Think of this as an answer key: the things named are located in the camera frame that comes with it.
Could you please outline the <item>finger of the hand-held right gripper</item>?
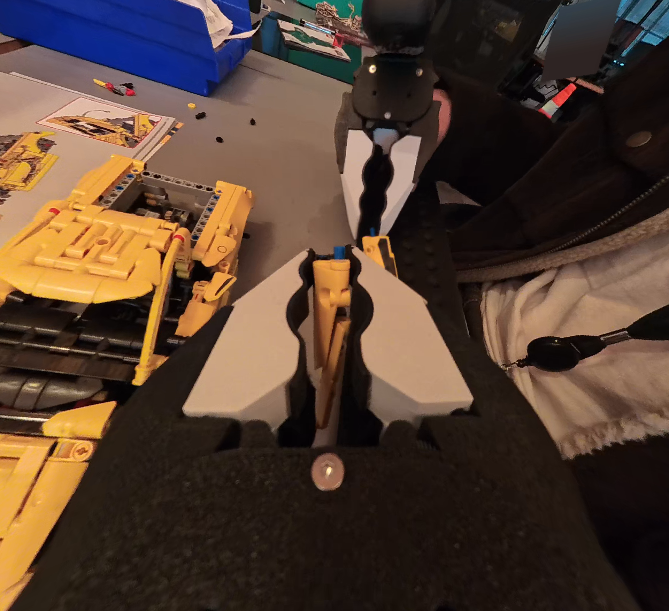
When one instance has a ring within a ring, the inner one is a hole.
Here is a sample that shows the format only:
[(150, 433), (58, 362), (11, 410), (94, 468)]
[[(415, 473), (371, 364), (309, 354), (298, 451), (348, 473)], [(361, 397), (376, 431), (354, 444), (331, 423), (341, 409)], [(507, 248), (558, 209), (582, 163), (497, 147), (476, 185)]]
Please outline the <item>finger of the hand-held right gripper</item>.
[(352, 236), (358, 235), (361, 220), (361, 196), (364, 192), (363, 170), (373, 155), (374, 147), (372, 139), (363, 130), (348, 131), (340, 180)]
[(378, 234), (387, 236), (414, 189), (414, 174), (420, 151), (421, 137), (407, 135), (389, 149), (392, 168), (390, 183), (385, 192), (386, 205), (380, 216)]

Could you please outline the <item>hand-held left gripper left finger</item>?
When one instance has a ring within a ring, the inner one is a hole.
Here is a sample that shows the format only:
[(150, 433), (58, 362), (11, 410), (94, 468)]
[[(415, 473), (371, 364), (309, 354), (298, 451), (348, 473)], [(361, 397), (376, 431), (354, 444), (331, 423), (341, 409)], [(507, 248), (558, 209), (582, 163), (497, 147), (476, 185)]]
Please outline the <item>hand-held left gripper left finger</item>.
[(314, 422), (305, 340), (315, 252), (305, 249), (237, 299), (183, 404), (188, 417)]

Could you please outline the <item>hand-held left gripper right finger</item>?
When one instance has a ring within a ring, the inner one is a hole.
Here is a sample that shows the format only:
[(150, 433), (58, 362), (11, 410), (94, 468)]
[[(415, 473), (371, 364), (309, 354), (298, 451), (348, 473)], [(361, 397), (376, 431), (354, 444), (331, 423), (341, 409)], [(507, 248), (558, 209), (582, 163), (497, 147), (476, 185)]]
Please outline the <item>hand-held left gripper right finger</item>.
[(473, 396), (426, 301), (358, 248), (357, 283), (371, 297), (372, 316), (361, 334), (371, 375), (367, 406), (383, 424), (469, 410)]

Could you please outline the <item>yellow brick panel assembly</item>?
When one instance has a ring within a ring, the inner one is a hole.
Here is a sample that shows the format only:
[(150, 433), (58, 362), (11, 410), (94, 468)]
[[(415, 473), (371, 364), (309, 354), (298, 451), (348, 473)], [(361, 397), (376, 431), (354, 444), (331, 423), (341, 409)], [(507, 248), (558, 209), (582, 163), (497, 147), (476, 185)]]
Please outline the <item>yellow brick panel assembly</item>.
[(314, 366), (321, 370), (316, 390), (319, 430), (329, 424), (343, 347), (351, 324), (347, 314), (351, 305), (350, 269), (346, 246), (336, 246), (331, 258), (319, 258), (313, 263)]

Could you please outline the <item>yellow toy brick car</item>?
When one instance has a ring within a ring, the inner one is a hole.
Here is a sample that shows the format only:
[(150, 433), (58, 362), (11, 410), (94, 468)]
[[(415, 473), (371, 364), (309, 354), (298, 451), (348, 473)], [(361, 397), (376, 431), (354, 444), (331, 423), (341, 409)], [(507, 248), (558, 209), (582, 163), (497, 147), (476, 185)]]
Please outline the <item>yellow toy brick car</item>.
[(226, 305), (252, 191), (113, 155), (1, 247), (1, 609), (113, 414)]

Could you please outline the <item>person's right forearm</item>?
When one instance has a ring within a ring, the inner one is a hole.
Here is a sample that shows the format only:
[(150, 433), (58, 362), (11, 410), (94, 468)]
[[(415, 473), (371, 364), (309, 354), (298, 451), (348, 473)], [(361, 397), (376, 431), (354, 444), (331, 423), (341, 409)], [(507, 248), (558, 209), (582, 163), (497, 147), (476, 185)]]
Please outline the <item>person's right forearm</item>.
[(436, 70), (435, 88), (450, 96), (452, 120), (421, 180), (446, 183), (474, 203), (489, 205), (548, 153), (567, 124), (553, 123), (447, 68)]

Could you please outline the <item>person's right hand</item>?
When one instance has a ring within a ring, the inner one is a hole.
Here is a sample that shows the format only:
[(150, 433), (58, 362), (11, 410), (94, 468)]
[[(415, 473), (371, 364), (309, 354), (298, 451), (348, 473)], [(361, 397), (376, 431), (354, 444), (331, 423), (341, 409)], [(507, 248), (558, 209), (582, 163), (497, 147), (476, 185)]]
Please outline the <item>person's right hand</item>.
[(434, 89), (433, 101), (439, 104), (437, 137), (437, 146), (439, 146), (446, 137), (452, 120), (452, 102), (448, 93), (441, 88)]

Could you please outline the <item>black perforated panel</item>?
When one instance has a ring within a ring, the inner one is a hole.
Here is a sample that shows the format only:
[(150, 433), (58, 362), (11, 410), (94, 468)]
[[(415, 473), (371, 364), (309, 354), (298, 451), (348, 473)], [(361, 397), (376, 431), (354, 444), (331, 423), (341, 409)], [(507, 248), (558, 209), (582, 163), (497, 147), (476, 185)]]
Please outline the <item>black perforated panel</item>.
[(469, 336), (436, 184), (419, 182), (389, 231), (397, 274), (427, 303), (439, 328)]

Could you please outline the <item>brown wooden model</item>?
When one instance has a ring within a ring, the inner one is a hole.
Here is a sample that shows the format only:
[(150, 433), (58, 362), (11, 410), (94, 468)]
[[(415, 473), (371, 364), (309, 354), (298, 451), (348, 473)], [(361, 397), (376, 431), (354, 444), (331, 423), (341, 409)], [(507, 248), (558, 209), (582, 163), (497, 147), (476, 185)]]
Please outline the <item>brown wooden model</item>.
[(333, 32), (335, 41), (342, 45), (371, 46), (363, 30), (362, 18), (355, 14), (355, 6), (349, 3), (348, 8), (348, 17), (342, 18), (334, 5), (325, 1), (319, 2), (315, 8), (316, 24)]

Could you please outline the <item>flat printed box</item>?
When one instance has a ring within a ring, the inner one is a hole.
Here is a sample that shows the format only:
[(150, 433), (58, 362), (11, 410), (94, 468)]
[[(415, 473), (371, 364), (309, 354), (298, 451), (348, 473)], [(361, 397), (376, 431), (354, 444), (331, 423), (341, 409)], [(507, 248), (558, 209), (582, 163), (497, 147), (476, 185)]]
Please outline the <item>flat printed box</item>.
[(284, 20), (278, 20), (277, 24), (282, 41), (289, 49), (311, 52), (331, 60), (351, 62), (339, 35)]

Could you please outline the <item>dark green cutting mat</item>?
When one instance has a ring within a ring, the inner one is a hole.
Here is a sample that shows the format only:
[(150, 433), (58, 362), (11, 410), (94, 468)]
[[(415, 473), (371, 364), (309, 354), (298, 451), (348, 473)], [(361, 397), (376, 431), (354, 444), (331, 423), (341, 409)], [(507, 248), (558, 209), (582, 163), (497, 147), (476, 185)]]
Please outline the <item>dark green cutting mat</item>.
[(351, 44), (343, 46), (343, 50), (350, 58), (349, 62), (328, 58), (305, 49), (290, 48), (281, 35), (278, 25), (280, 20), (298, 24), (298, 21), (280, 12), (268, 13), (262, 19), (260, 29), (252, 38), (253, 50), (327, 78), (347, 84), (353, 83), (354, 73), (362, 63), (363, 55), (360, 47)]

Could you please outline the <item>person's white shirt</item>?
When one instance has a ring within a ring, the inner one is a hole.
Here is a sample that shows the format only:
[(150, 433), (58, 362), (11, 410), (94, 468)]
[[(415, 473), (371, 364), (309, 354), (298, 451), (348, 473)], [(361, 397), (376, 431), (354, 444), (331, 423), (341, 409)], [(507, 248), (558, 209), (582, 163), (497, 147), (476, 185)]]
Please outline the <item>person's white shirt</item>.
[[(482, 286), (489, 356), (520, 359), (540, 337), (600, 335), (668, 304), (668, 233), (609, 254)], [(668, 342), (631, 340), (568, 372), (508, 373), (566, 458), (668, 431)]]

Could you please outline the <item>orange traffic cone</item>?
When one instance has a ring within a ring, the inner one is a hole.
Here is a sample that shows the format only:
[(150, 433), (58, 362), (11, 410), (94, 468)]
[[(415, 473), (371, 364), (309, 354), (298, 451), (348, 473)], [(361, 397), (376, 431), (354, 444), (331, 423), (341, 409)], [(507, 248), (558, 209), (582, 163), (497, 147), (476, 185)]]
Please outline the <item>orange traffic cone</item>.
[(553, 97), (548, 99), (538, 109), (538, 112), (552, 120), (555, 118), (558, 110), (565, 104), (566, 101), (573, 95), (577, 89), (577, 85), (573, 82), (567, 84), (564, 88), (559, 90)]

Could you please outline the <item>open instruction booklet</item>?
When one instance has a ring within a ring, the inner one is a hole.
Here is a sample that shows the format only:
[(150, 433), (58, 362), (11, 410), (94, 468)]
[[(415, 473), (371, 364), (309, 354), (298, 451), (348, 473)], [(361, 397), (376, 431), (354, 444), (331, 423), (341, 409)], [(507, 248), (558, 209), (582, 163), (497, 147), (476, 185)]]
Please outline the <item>open instruction booklet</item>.
[(57, 192), (112, 155), (146, 161), (182, 122), (1, 73), (1, 205)]

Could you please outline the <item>blue plastic bin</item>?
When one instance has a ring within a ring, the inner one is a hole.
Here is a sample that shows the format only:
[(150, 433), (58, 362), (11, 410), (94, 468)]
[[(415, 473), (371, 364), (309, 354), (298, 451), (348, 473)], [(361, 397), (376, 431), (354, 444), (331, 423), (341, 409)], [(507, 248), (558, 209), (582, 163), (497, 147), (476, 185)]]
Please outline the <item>blue plastic bin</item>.
[(248, 0), (212, 0), (233, 38), (178, 0), (1, 0), (2, 34), (207, 97), (252, 48)]

